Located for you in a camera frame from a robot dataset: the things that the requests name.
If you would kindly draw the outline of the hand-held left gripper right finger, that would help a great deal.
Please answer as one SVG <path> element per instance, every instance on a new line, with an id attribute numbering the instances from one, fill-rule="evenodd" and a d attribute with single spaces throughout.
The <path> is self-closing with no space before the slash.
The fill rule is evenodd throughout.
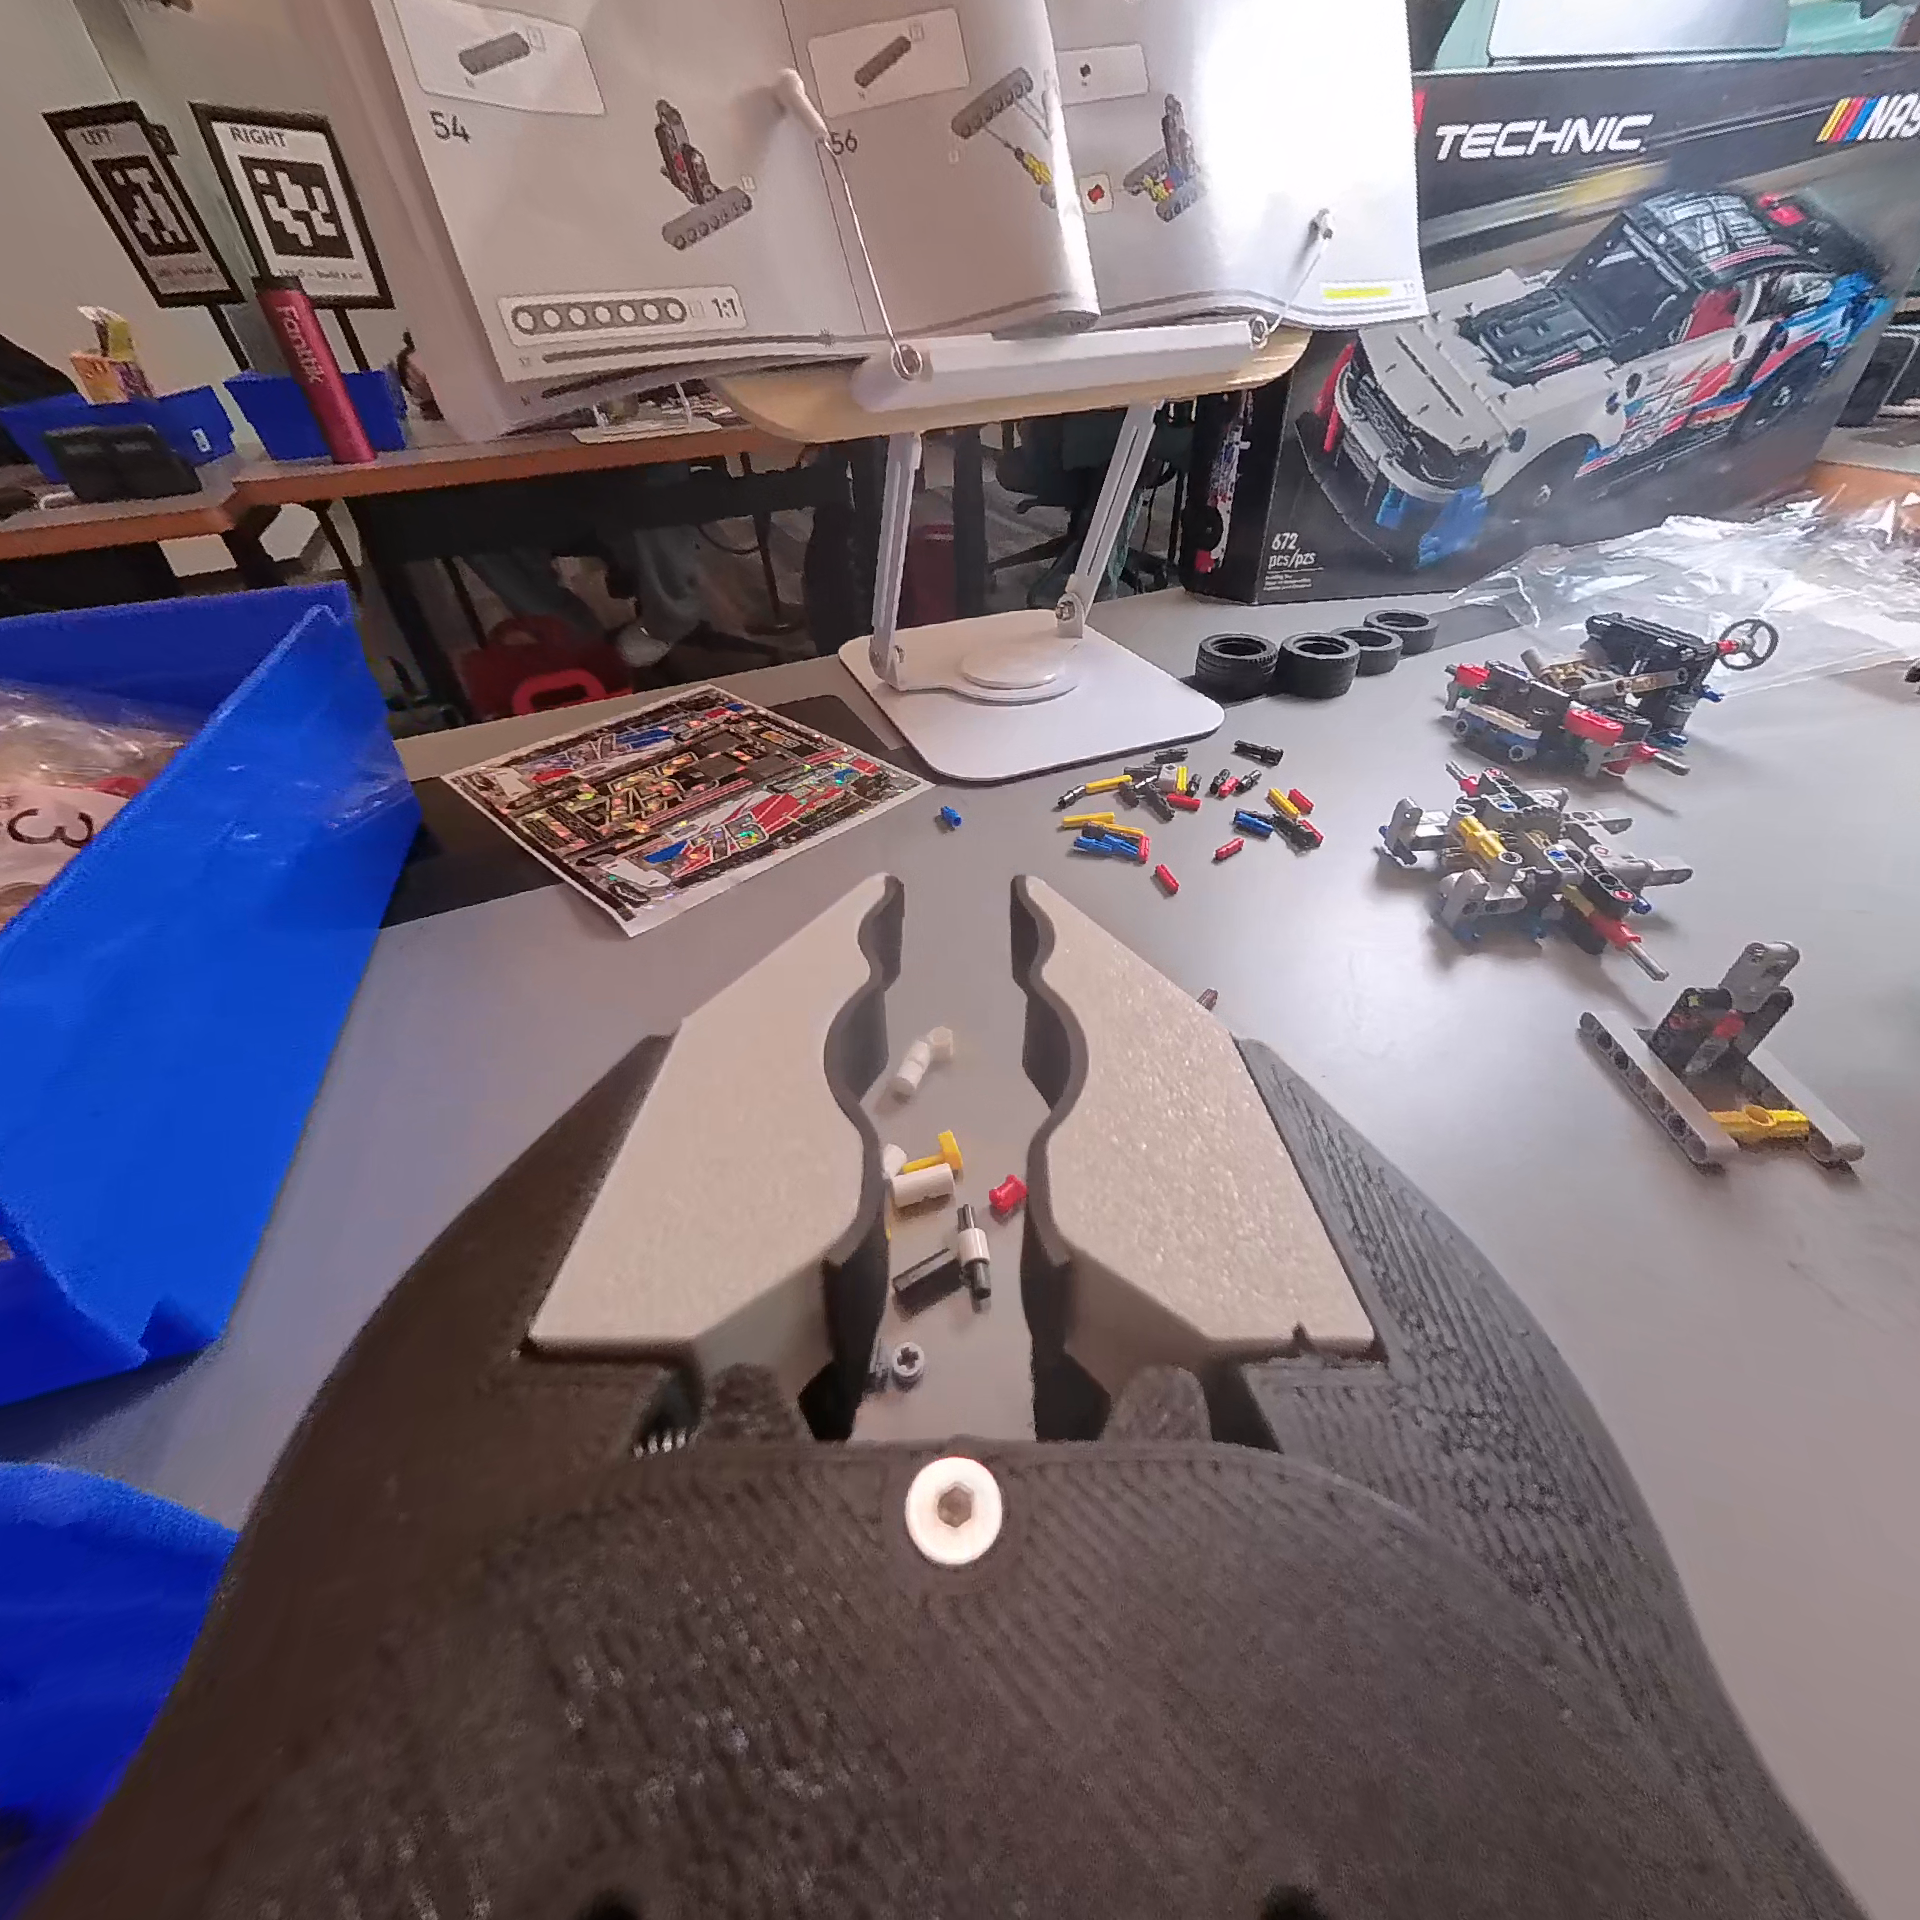
<path id="1" fill-rule="evenodd" d="M 1203 1433 L 1250 1435 L 1248 1367 L 1370 1364 L 1379 1331 L 1233 1030 L 1040 877 L 1012 883 L 1023 1310 L 1039 1435 L 1097 1435 L 1179 1368 Z"/>

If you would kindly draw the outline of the toy car set box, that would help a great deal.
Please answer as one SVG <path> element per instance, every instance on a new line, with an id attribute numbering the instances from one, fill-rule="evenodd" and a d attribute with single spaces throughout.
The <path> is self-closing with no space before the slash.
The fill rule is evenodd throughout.
<path id="1" fill-rule="evenodd" d="M 1407 4 L 1427 311 L 1195 409 L 1188 592 L 1467 585 L 1747 504 L 1916 283 L 1916 4 Z"/>

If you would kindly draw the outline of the heap of white toy connectors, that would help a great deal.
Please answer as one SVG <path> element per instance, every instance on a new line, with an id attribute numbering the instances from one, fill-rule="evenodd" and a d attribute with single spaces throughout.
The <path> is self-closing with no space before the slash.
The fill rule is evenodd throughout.
<path id="1" fill-rule="evenodd" d="M 963 1303 L 980 1320 L 1012 1284 L 1031 1189 L 1012 1164 L 986 1181 L 997 1167 L 994 1153 L 970 1158 L 952 1124 L 924 1150 L 881 1141 L 881 1225 L 890 1240 L 905 1230 L 905 1249 L 890 1254 L 866 1374 L 873 1393 L 905 1393 L 927 1382 L 929 1343 L 914 1335 L 920 1320 L 946 1303 Z"/>

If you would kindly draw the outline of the colourful sticker sheet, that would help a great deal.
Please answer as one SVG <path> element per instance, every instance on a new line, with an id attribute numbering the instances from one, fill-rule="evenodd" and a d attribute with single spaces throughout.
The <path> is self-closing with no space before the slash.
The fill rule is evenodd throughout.
<path id="1" fill-rule="evenodd" d="M 444 784 L 632 936 L 930 795 L 851 719 L 816 727 L 713 683 L 474 761 Z"/>

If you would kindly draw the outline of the grey toy brick chassis model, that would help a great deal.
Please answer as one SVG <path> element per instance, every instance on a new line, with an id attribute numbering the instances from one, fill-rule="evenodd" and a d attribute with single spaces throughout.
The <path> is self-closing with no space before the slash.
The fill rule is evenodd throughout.
<path id="1" fill-rule="evenodd" d="M 1649 897 L 1692 867 L 1629 849 L 1620 811 L 1578 806 L 1563 785 L 1527 785 L 1498 768 L 1447 768 L 1449 806 L 1395 805 L 1379 849 L 1399 869 L 1432 869 L 1432 918 L 1459 944 L 1490 927 L 1531 942 L 1557 933 L 1589 955 L 1620 952 L 1652 980 L 1669 971 L 1647 950 Z"/>

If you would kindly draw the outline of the white book stand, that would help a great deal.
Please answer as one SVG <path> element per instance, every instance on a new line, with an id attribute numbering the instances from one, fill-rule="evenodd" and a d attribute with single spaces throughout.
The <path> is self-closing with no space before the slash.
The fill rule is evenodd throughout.
<path id="1" fill-rule="evenodd" d="M 725 372 L 713 387 L 779 441 L 885 441 L 871 636 L 842 664 L 932 774 L 959 784 L 1116 758 L 1211 733 L 1223 710 L 1095 624 L 1137 478 L 1169 399 L 1258 388 L 1305 351 L 1300 326 L 1211 319 L 997 340 L 935 335 L 859 360 Z M 1051 609 L 901 624 L 927 436 L 1001 417 L 1123 406 L 1080 561 Z"/>

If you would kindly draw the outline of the red bag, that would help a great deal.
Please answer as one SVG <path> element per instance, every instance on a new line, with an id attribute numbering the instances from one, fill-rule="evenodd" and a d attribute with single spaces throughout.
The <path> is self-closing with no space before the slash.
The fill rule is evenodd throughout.
<path id="1" fill-rule="evenodd" d="M 633 671 L 607 638 L 585 638 L 551 614 L 500 617 L 452 661 L 476 719 L 599 704 L 633 689 Z"/>

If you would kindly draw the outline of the large blue plastic bin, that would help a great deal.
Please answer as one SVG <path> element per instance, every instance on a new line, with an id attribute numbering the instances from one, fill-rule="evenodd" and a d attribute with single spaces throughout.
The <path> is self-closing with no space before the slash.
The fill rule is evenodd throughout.
<path id="1" fill-rule="evenodd" d="M 421 806 L 336 582 L 10 617 L 5 678 L 199 723 L 5 927 L 16 1404 L 227 1331 Z"/>

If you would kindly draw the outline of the toy brick model on grey beams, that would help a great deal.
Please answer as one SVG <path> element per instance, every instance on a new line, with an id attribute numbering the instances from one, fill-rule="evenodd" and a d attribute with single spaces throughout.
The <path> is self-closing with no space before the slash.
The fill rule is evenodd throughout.
<path id="1" fill-rule="evenodd" d="M 1865 1157 L 1858 1134 L 1769 1049 L 1789 1014 L 1794 944 L 1748 944 L 1711 987 L 1682 990 L 1657 1023 L 1585 1012 L 1578 1037 L 1698 1169 L 1789 1147 L 1829 1169 Z"/>

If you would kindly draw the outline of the toy brick model with steering wheel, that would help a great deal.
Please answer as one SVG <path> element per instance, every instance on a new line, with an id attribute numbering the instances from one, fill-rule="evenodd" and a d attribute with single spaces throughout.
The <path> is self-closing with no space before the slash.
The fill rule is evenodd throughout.
<path id="1" fill-rule="evenodd" d="M 1571 655 L 1527 647 L 1521 663 L 1455 664 L 1447 713 L 1455 735 L 1490 761 L 1612 779 L 1652 763 L 1685 777 L 1692 716 L 1719 700 L 1714 673 L 1759 670 L 1778 647 L 1778 628 L 1756 614 L 1700 638 L 1600 613 Z"/>

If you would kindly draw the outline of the wooden background table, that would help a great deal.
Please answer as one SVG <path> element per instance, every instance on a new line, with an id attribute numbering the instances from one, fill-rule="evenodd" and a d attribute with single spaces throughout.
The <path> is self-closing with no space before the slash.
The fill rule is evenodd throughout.
<path id="1" fill-rule="evenodd" d="M 49 559 L 96 549 L 221 537 L 245 512 L 395 495 L 431 488 L 511 484 L 548 475 L 749 457 L 756 478 L 816 471 L 804 446 L 746 423 L 700 424 L 647 438 L 515 436 L 383 452 L 370 463 L 252 459 L 232 452 L 199 468 L 197 494 L 32 507 L 5 519 L 3 559 Z"/>

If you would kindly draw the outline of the empty clear plastic bag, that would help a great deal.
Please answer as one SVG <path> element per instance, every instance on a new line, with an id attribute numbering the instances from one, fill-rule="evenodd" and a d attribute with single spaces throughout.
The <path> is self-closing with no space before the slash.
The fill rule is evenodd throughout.
<path id="1" fill-rule="evenodd" d="M 1716 683 L 1773 689 L 1919 654 L 1913 492 L 1843 507 L 1803 495 L 1747 519 L 1669 516 L 1643 533 L 1539 547 L 1455 596 L 1490 608 L 1544 654 L 1596 614 L 1647 617 L 1705 639 L 1735 632 L 1756 664 Z"/>

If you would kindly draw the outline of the open instruction booklet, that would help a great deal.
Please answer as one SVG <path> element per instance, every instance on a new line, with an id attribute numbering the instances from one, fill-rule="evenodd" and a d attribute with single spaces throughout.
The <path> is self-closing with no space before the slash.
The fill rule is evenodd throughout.
<path id="1" fill-rule="evenodd" d="M 444 417 L 1429 309 L 1402 4 L 300 4 Z"/>

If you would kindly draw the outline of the colourful small carton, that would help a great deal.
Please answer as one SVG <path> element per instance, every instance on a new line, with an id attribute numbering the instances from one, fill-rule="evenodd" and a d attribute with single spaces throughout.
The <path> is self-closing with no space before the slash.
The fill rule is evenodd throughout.
<path id="1" fill-rule="evenodd" d="M 82 304 L 81 319 L 89 326 L 89 347 L 73 349 L 68 363 L 85 399 L 121 405 L 155 398 L 130 319 L 100 304 Z"/>

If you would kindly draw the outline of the black and white marker sign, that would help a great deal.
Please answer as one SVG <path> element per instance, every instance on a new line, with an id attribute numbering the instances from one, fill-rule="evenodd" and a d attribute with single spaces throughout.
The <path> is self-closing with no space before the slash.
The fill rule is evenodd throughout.
<path id="1" fill-rule="evenodd" d="M 324 116 L 191 104 L 256 273 L 293 280 L 314 305 L 393 309 L 362 201 Z"/>
<path id="2" fill-rule="evenodd" d="M 67 107 L 41 118 L 159 305 L 249 300 L 212 246 L 171 148 L 137 103 Z"/>

